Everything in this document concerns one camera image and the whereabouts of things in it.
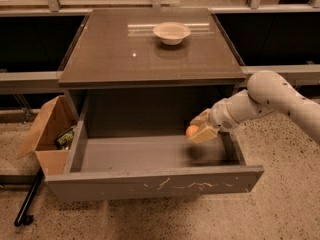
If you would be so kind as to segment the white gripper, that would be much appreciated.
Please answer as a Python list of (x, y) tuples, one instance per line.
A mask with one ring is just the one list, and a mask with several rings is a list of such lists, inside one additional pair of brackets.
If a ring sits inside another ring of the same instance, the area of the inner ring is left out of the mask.
[(191, 120), (190, 124), (199, 127), (197, 132), (188, 138), (193, 144), (200, 144), (216, 138), (218, 135), (216, 129), (220, 132), (229, 132), (239, 126), (239, 123), (229, 113), (226, 98), (215, 103), (210, 110), (202, 111)]

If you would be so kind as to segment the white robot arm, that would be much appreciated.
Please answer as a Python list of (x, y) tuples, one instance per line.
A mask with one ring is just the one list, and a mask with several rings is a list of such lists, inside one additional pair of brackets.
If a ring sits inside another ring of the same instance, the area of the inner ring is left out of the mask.
[(247, 88), (216, 102), (196, 116), (186, 130), (191, 143), (199, 144), (230, 132), (241, 123), (274, 111), (287, 116), (314, 142), (320, 143), (320, 105), (297, 92), (273, 71), (254, 73)]

